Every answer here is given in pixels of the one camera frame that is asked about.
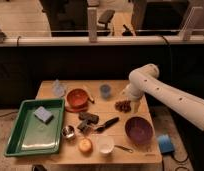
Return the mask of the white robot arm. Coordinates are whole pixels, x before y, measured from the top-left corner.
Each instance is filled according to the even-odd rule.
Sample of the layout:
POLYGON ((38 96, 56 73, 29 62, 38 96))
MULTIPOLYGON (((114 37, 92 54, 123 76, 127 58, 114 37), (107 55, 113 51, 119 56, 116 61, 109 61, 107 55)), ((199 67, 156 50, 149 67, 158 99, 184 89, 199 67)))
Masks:
POLYGON ((129 84, 124 89, 128 99, 137 101, 147 93, 204 132, 204 99, 159 81, 159 74, 155 64, 132 70, 129 74, 129 84))

